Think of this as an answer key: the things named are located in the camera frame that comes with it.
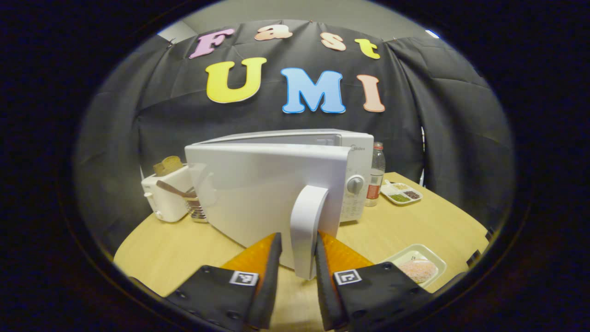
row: tabletop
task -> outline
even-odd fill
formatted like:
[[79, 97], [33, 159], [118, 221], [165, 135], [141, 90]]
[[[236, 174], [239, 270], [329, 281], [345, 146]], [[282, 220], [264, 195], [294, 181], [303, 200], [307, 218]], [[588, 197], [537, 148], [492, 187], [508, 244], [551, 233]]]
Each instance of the tabletop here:
[[[405, 183], [422, 193], [422, 200], [396, 206], [379, 195], [375, 207], [365, 207], [359, 220], [341, 223], [336, 238], [373, 263], [380, 263], [409, 245], [426, 246], [447, 264], [446, 271], [425, 289], [434, 292], [468, 269], [467, 260], [488, 245], [487, 230], [478, 221], [432, 191], [395, 173], [384, 179]], [[221, 266], [244, 247], [211, 224], [190, 216], [167, 223], [148, 216], [123, 241], [114, 263], [166, 297], [202, 265]], [[271, 331], [323, 331], [316, 280], [278, 270]]]

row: microwave door handle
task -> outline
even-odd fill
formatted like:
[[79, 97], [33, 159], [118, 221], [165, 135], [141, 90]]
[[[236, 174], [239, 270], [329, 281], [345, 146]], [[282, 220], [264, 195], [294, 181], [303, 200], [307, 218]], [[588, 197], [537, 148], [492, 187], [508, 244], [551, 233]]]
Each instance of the microwave door handle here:
[[314, 277], [317, 225], [328, 189], [306, 185], [299, 193], [291, 212], [291, 248], [295, 274], [306, 280]]

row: microwave control knob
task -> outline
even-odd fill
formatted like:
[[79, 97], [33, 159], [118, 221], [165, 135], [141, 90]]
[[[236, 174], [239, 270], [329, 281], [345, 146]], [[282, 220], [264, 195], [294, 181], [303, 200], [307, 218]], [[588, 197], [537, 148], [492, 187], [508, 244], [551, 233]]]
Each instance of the microwave control knob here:
[[358, 193], [360, 193], [360, 190], [363, 188], [364, 184], [365, 179], [356, 175], [348, 179], [348, 182], [346, 183], [346, 189], [349, 193], [357, 195]]

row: white tray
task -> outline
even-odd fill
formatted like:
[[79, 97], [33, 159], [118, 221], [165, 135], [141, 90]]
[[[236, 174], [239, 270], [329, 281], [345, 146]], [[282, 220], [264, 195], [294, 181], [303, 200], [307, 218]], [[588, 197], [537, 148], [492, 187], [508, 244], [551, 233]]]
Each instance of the white tray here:
[[405, 262], [414, 260], [414, 259], [428, 259], [437, 267], [436, 273], [430, 277], [430, 279], [419, 283], [418, 285], [422, 288], [427, 287], [431, 283], [433, 283], [438, 277], [443, 274], [447, 270], [447, 264], [440, 259], [434, 252], [430, 249], [426, 248], [426, 246], [421, 245], [419, 243], [415, 243], [406, 249], [396, 253], [395, 255], [391, 256], [388, 259], [383, 260], [383, 262], [392, 262], [395, 266], [402, 265]]
[[[395, 185], [401, 185], [404, 188], [403, 189], [398, 189], [395, 187]], [[408, 195], [405, 194], [406, 191], [413, 191], [415, 193], [418, 194], [418, 198], [412, 198]], [[390, 200], [392, 203], [396, 204], [396, 205], [406, 205], [409, 203], [413, 203], [415, 201], [419, 201], [422, 199], [422, 193], [420, 193], [418, 190], [410, 187], [409, 185], [405, 184], [405, 183], [390, 183], [388, 180], [385, 180], [385, 184], [381, 186], [381, 193], [383, 195], [385, 195], [385, 197]], [[405, 202], [400, 202], [400, 201], [396, 201], [393, 198], [390, 197], [390, 195], [402, 195], [406, 198], [409, 199], [409, 201], [405, 201]]]

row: letter m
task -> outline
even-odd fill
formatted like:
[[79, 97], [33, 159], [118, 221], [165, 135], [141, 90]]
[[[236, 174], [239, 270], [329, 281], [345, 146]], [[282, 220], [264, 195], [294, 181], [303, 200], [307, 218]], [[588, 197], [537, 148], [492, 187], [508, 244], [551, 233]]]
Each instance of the letter m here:
[[302, 113], [305, 105], [301, 104], [300, 95], [303, 96], [312, 112], [316, 111], [322, 97], [324, 97], [324, 103], [321, 109], [325, 113], [344, 113], [346, 110], [340, 97], [342, 74], [326, 70], [320, 75], [316, 84], [301, 68], [285, 68], [281, 70], [281, 74], [287, 78], [287, 103], [283, 106], [283, 112]]

